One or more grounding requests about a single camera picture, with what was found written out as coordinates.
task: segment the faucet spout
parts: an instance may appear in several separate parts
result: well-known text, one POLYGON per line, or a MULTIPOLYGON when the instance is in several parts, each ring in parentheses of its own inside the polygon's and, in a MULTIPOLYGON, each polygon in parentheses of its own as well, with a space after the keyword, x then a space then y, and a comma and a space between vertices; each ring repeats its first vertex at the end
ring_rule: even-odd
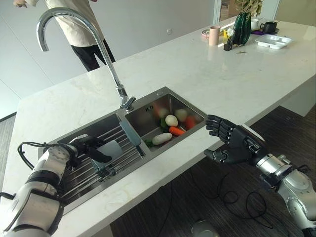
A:
POLYGON ((49 51, 48 46, 46 44, 46 39, 45 39, 45 30, 46 30, 46 26, 47 23, 58 16, 71 16, 74 17, 76 19, 78 19, 79 21, 81 21, 92 33, 95 41, 97 42, 100 51, 102 53, 102 56, 106 62, 106 64, 109 67, 110 73, 113 77, 113 80, 115 82, 116 85, 116 89, 118 91, 119 97, 120 97, 120 105, 123 106, 127 103, 127 101, 129 100, 129 97, 124 89, 123 84, 120 83, 119 78, 117 76, 117 73, 114 69, 114 66, 110 60, 109 54, 103 44, 103 39, 100 37, 99 32, 97 31, 96 27, 88 21, 88 19, 81 14, 80 12, 74 11, 72 9, 66 8, 66 7, 56 7, 56 8, 52 8, 49 9, 48 11, 44 12, 43 15, 39 18, 38 24, 37 24, 37 38, 38 38, 38 42, 39 42, 39 46, 41 48, 42 51, 49 51))

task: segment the wall outlet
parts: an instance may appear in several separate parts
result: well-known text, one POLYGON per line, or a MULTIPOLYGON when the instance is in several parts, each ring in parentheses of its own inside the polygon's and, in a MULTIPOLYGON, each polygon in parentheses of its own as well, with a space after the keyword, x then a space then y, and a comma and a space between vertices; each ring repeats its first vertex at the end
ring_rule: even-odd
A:
POLYGON ((172 34, 172 29, 171 28, 167 29, 167 35, 169 36, 171 34, 172 34))

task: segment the white marble countertop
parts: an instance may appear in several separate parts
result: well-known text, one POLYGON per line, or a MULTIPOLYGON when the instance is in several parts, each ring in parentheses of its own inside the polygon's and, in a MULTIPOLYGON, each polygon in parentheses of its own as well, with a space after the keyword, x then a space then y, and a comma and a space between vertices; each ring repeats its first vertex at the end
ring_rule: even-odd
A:
MULTIPOLYGON (((279 36, 294 42, 281 50, 256 45, 225 52, 209 46, 201 30, 114 63, 129 96, 163 86, 207 114, 252 124, 316 74, 316 27, 279 22, 279 36)), ((3 191, 15 193, 30 170, 16 149, 21 142, 49 142, 119 107, 107 67, 80 75, 21 101, 8 154, 3 191)), ((203 158, 219 140, 204 128, 67 213, 54 237, 91 236, 203 158)), ((37 149, 25 148, 31 163, 37 149)), ((1 213, 9 201, 1 200, 1 213)))

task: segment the black mug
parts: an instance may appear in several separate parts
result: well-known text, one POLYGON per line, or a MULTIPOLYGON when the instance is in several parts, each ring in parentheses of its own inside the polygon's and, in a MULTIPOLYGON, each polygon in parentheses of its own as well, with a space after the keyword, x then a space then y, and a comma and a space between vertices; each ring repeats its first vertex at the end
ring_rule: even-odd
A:
POLYGON ((265 24, 261 23, 260 25, 260 29, 262 30, 262 32, 265 33, 273 33, 276 31, 277 28, 277 22, 275 21, 268 21, 265 24))

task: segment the white flower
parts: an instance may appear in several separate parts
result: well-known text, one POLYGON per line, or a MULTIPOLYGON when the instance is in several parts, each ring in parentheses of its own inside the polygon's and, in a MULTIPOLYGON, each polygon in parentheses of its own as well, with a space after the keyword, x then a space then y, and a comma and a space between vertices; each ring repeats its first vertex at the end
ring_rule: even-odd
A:
POLYGON ((232 28, 228 28, 227 29, 227 36, 230 38, 233 36, 233 34, 234 34, 234 30, 232 28))

